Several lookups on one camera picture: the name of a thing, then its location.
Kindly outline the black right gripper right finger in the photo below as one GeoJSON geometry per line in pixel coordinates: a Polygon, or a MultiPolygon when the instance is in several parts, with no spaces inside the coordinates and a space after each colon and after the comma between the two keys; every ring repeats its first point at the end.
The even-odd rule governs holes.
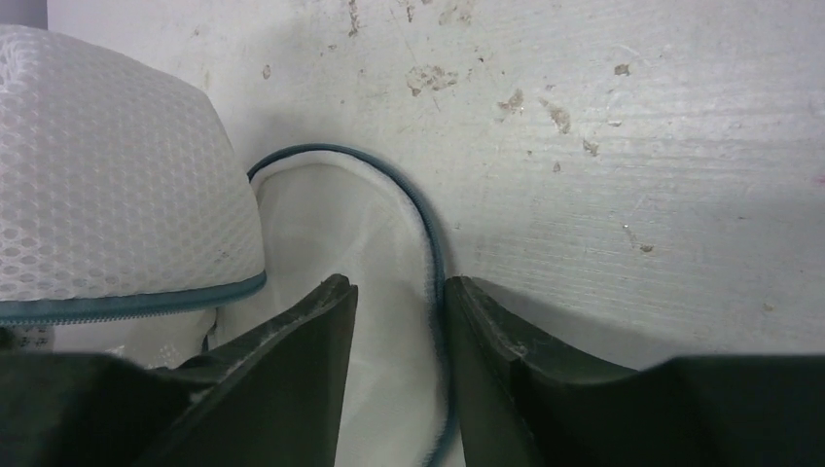
{"type": "Polygon", "coordinates": [[[680,356],[636,371],[579,350],[474,279],[445,286],[470,466],[820,466],[820,355],[680,356]]]}

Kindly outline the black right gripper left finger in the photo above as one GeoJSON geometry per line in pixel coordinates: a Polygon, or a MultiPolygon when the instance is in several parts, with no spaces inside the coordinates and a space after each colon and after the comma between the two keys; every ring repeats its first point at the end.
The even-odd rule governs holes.
{"type": "Polygon", "coordinates": [[[358,289],[334,274],[175,369],[106,353],[1,356],[5,466],[331,466],[358,289]]]}

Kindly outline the white mesh laundry bag blue zipper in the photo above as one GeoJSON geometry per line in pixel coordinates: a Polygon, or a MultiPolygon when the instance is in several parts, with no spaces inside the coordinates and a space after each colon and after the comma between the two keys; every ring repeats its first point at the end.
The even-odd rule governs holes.
{"type": "Polygon", "coordinates": [[[243,171],[207,96],[123,54],[44,29],[1,28],[1,356],[26,329],[138,320],[161,339],[180,317],[267,283],[254,191],[312,163],[389,195],[413,229],[444,406],[421,464],[440,466],[457,417],[444,336],[445,252],[436,216],[397,168],[310,143],[243,171]]]}

